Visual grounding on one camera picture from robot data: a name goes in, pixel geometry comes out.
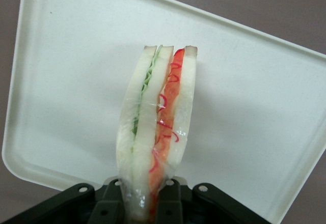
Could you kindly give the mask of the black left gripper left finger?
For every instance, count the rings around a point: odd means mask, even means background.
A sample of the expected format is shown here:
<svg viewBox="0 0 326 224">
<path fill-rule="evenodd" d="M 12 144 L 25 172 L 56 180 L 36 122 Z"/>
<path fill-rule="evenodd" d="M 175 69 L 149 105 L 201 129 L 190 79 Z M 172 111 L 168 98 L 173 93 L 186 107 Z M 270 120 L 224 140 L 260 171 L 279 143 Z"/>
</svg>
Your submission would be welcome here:
<svg viewBox="0 0 326 224">
<path fill-rule="evenodd" d="M 124 205 L 117 179 L 98 190 L 76 184 L 15 215 L 4 223 L 124 223 Z"/>
</svg>

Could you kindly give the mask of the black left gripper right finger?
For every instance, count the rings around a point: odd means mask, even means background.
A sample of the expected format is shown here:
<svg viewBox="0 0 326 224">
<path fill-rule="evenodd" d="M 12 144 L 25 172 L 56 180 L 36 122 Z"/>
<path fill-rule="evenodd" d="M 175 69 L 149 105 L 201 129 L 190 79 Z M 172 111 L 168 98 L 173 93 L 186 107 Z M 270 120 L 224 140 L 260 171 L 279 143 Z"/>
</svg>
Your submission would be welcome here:
<svg viewBox="0 0 326 224">
<path fill-rule="evenodd" d="M 209 183 L 190 189 L 173 179 L 160 192 L 156 223 L 257 223 L 258 215 Z"/>
</svg>

